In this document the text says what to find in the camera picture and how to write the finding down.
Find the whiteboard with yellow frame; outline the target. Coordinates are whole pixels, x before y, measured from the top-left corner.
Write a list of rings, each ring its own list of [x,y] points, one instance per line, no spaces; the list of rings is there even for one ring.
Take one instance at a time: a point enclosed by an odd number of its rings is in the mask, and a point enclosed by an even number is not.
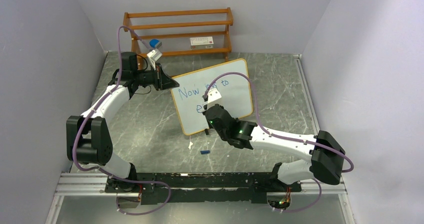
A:
[[[246,76],[248,65],[245,59],[236,59],[200,70],[173,77],[179,87],[172,88],[171,94],[184,135],[193,135],[208,128],[202,115],[203,95],[210,83],[219,75],[237,72]],[[212,86],[219,90],[221,105],[234,118],[243,118],[253,113],[253,100],[249,82],[239,75],[226,75]]]

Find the blue marker cap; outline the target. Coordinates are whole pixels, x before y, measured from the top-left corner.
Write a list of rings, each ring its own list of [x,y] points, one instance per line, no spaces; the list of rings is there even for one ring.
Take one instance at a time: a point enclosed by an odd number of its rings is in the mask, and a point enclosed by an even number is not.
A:
[[[201,150],[200,153],[202,155],[204,155],[204,154],[210,154],[210,150]]]

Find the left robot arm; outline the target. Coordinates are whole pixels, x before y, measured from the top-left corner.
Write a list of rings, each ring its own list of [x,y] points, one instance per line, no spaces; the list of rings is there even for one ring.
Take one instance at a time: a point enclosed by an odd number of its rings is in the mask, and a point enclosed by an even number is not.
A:
[[[139,178],[135,167],[114,153],[107,122],[113,119],[139,87],[152,86],[156,90],[167,90],[179,86],[177,81],[163,71],[158,62],[161,56],[158,50],[150,51],[144,57],[149,69],[140,70],[138,54],[121,53],[119,68],[100,98],[83,114],[67,119],[67,157],[78,169],[98,169],[117,179],[118,185],[127,192],[137,188]]]

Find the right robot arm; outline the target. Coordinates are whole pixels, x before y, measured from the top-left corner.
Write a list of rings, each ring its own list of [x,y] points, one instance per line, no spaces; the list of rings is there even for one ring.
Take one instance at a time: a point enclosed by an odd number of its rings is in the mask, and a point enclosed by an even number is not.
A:
[[[255,122],[231,117],[218,104],[203,114],[219,137],[235,148],[277,151],[298,158],[295,162],[277,164],[269,181],[274,190],[281,191],[288,184],[312,178],[330,185],[340,183],[345,151],[329,132],[297,135],[262,128]]]

